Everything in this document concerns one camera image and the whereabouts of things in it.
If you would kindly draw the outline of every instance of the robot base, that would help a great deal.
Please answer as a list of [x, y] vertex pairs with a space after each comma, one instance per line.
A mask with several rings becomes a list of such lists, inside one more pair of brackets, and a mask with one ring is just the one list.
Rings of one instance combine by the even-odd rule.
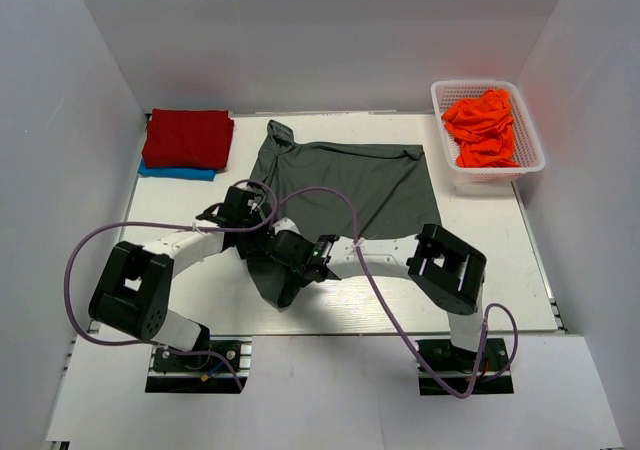
[[[209, 349], [227, 358], [244, 386], [251, 363], [250, 338], [215, 337]], [[240, 393], [238, 385], [226, 366], [209, 378], [203, 375], [215, 369], [220, 361], [209, 357], [179, 357], [164, 347], [156, 347], [152, 354], [145, 393]]]
[[[448, 339], [418, 340], [418, 352], [451, 387], [459, 392], [466, 390], [476, 354], [455, 348]], [[480, 373], [489, 377], [497, 373], [509, 360], [507, 347], [502, 338], [489, 338], [484, 351], [484, 363]], [[421, 367], [418, 369], [420, 395], [447, 395]], [[498, 395], [513, 393], [511, 372], [489, 382], [482, 378], [476, 381], [474, 395]]]

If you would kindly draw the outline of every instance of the blue folded towel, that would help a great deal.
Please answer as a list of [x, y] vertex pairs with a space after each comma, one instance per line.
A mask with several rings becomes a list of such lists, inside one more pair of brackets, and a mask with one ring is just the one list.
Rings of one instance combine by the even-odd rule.
[[212, 182], [216, 176], [215, 170], [203, 170], [201, 168], [159, 167], [147, 168], [144, 160], [140, 161], [138, 173], [143, 177], [181, 178], [183, 180], [205, 180]]

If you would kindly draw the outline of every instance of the red folded towel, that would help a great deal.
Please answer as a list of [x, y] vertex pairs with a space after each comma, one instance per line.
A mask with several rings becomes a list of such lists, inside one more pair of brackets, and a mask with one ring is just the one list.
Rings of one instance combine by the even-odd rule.
[[148, 168], [227, 166], [233, 120], [229, 112], [153, 109], [142, 157]]

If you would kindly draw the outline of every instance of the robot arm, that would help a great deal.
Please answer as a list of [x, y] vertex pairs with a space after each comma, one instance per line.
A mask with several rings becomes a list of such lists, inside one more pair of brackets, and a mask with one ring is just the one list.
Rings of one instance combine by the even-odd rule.
[[[232, 187], [216, 214], [210, 208], [197, 218], [225, 228], [253, 227], [264, 218], [255, 197], [249, 190]], [[484, 255], [436, 224], [424, 225], [419, 235], [362, 240], [359, 246], [374, 276], [413, 280], [448, 313], [452, 344], [476, 352], [482, 326]], [[184, 351], [205, 349], [209, 329], [168, 310], [171, 280], [230, 247], [237, 248], [243, 259], [268, 256], [301, 286], [363, 274], [350, 238], [323, 235], [314, 244], [299, 235], [288, 219], [250, 233], [176, 232], [144, 245], [118, 243], [98, 282], [89, 314], [145, 342]]]

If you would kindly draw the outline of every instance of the folded cloth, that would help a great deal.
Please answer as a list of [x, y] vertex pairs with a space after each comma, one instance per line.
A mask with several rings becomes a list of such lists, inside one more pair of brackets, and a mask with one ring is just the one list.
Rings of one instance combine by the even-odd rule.
[[460, 145], [459, 167], [518, 167], [509, 93], [489, 89], [480, 98], [463, 98], [442, 115]]
[[205, 180], [213, 181], [216, 176], [215, 170], [203, 170], [201, 168], [186, 167], [158, 167], [147, 168], [144, 159], [140, 161], [138, 173], [143, 177], [164, 177], [164, 178], [181, 178], [183, 180]]
[[147, 168], [227, 166], [233, 120], [226, 111], [153, 109], [142, 149]]

